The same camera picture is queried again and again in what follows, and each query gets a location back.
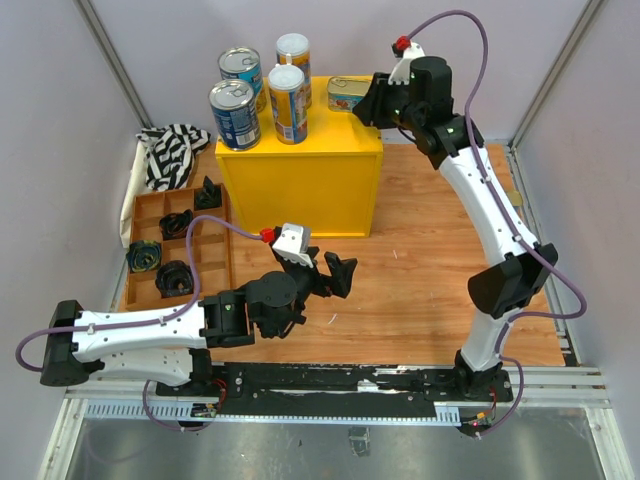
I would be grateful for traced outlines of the gold oval tin can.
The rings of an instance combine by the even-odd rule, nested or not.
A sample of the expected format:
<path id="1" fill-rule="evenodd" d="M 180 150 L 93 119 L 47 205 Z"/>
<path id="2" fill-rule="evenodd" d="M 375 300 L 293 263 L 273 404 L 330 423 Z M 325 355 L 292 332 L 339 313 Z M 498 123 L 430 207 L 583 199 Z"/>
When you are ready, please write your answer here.
<path id="1" fill-rule="evenodd" d="M 328 107 L 332 111 L 351 112 L 364 98 L 371 81 L 355 77 L 334 76 L 328 80 Z"/>

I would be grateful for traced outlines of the colourful tall can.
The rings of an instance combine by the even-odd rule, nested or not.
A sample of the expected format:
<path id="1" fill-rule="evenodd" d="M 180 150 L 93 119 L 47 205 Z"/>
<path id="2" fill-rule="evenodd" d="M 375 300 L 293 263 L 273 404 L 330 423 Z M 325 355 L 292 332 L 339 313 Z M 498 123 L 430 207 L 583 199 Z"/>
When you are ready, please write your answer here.
<path id="1" fill-rule="evenodd" d="M 299 144 L 307 137 L 304 79 L 303 72 L 290 64 L 277 64 L 267 77 L 276 135 L 285 144 Z"/>

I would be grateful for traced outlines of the white lid clear jar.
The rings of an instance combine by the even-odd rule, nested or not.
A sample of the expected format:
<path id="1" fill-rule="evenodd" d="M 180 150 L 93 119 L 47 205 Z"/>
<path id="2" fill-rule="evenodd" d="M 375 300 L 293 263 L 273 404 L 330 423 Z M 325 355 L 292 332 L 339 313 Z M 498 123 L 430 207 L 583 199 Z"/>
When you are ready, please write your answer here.
<path id="1" fill-rule="evenodd" d="M 276 41 L 276 55 L 279 64 L 288 61 L 298 67 L 304 74 L 304 92 L 306 95 L 306 107 L 312 105 L 311 86 L 311 55 L 308 38 L 300 33 L 287 33 Z"/>

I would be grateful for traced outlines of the blue label tin can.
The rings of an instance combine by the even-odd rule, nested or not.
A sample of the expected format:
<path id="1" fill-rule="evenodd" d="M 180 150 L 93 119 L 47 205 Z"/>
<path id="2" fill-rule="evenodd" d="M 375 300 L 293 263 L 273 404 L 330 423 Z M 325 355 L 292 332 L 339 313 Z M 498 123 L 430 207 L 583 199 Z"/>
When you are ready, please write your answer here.
<path id="1" fill-rule="evenodd" d="M 219 56 L 218 66 L 223 79 L 241 79 L 251 85 L 256 110 L 262 112 L 267 99 L 258 52 L 250 47 L 229 48 Z"/>

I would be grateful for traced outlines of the dark blue tin can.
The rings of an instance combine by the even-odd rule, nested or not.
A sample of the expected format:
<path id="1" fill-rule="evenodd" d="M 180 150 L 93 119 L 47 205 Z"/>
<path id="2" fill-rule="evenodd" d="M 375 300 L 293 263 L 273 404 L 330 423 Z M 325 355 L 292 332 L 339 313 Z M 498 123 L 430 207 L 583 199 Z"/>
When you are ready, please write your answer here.
<path id="1" fill-rule="evenodd" d="M 224 79 L 209 93 L 209 103 L 222 143 L 231 150 L 256 146 L 261 131 L 252 86 L 242 79 Z"/>

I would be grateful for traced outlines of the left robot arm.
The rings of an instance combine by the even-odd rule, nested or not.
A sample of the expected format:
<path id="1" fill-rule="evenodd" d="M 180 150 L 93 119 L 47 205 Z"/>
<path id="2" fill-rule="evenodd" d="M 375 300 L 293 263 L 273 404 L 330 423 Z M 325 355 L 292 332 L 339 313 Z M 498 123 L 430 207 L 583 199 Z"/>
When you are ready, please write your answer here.
<path id="1" fill-rule="evenodd" d="M 312 296 L 349 295 L 357 260 L 327 252 L 327 274 L 278 256 L 281 268 L 192 305 L 124 313 L 92 312 L 75 300 L 56 306 L 46 331 L 40 382 L 66 387 L 98 374 L 182 386 L 207 393 L 214 383 L 209 351 L 286 338 L 306 321 Z"/>

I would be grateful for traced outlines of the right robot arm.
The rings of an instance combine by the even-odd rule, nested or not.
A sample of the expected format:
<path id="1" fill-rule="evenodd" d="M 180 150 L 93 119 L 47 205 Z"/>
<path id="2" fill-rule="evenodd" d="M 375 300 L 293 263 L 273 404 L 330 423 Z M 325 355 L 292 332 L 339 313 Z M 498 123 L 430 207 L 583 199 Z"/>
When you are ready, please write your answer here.
<path id="1" fill-rule="evenodd" d="M 403 60 L 390 74 L 374 73 L 353 112 L 366 126 L 409 131 L 476 230 L 488 266 L 467 282 L 475 315 L 452 377 L 455 392 L 474 400 L 498 380 L 510 324 L 541 290 L 558 253 L 521 223 L 470 115 L 454 112 L 451 87 L 452 70 L 444 59 Z"/>

